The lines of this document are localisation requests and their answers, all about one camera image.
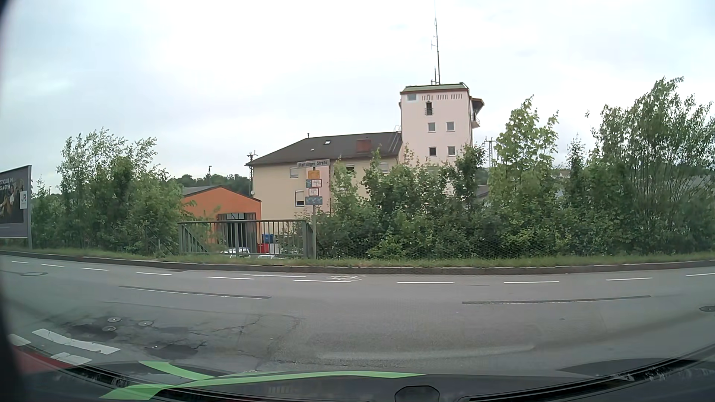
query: chimney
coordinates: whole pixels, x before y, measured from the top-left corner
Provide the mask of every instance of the chimney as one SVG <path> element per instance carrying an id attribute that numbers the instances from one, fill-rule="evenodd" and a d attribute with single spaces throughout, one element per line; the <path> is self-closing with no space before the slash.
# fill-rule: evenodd
<path id="1" fill-rule="evenodd" d="M 369 138 L 360 138 L 355 141 L 356 152 L 369 152 L 373 149 L 373 144 Z"/>

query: curb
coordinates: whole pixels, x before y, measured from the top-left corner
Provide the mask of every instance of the curb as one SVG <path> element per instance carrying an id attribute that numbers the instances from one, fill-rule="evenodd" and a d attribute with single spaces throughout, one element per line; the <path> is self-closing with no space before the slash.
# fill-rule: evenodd
<path id="1" fill-rule="evenodd" d="M 291 273 L 341 273 L 376 275 L 545 275 L 564 273 L 607 273 L 642 270 L 675 270 L 682 268 L 714 267 L 715 260 L 683 261 L 677 263 L 635 263 L 611 265 L 570 265 L 557 267 L 310 267 L 304 265 L 242 265 L 208 263 L 173 263 L 155 260 L 123 260 L 119 258 L 75 257 L 73 255 L 29 253 L 26 251 L 0 250 L 0 255 L 38 258 L 42 260 L 74 261 L 89 264 L 133 265 L 137 267 L 164 268 L 168 270 L 227 270 L 250 272 Z"/>

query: windshield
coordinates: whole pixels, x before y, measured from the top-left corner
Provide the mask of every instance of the windshield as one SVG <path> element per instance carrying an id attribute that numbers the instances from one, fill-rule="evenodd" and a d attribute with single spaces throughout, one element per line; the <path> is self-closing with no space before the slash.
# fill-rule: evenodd
<path id="1" fill-rule="evenodd" d="M 458 400 L 710 346 L 713 15 L 11 1 L 0 292 L 26 388 Z"/>

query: window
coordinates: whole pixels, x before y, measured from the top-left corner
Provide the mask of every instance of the window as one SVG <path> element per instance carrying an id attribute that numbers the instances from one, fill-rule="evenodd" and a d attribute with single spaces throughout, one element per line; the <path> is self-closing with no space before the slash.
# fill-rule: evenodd
<path id="1" fill-rule="evenodd" d="M 305 206 L 305 192 L 303 190 L 298 190 L 295 192 L 295 206 L 304 207 Z"/>

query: antenna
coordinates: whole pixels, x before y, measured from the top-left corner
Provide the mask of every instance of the antenna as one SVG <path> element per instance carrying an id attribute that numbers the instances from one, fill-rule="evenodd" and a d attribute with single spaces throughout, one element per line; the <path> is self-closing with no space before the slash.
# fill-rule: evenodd
<path id="1" fill-rule="evenodd" d="M 435 74 L 435 84 L 442 84 L 442 72 L 440 71 L 440 35 L 437 32 L 437 0 L 435 0 L 435 40 L 437 44 L 432 44 L 430 41 L 430 46 L 437 48 L 437 72 Z"/>

